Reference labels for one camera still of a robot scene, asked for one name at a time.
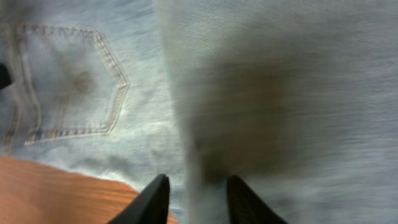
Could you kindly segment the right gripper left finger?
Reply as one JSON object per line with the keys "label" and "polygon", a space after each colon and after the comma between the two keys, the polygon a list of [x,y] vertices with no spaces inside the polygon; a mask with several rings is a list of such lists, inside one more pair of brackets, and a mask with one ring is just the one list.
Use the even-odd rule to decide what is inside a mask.
{"label": "right gripper left finger", "polygon": [[169,178],[159,174],[108,224],[166,224],[169,201]]}

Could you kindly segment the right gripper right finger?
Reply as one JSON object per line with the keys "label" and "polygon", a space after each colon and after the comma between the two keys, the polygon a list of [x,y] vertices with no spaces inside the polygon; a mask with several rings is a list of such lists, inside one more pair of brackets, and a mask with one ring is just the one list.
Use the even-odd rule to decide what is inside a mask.
{"label": "right gripper right finger", "polygon": [[227,179],[226,194],[230,224],[287,224],[239,176]]}

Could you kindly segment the blue denim jeans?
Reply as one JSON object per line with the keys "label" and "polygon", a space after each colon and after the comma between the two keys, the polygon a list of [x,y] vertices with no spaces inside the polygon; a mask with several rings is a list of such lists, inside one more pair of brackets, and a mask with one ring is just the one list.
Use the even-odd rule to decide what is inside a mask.
{"label": "blue denim jeans", "polygon": [[397,2],[2,1],[1,150],[226,223],[397,222]]}

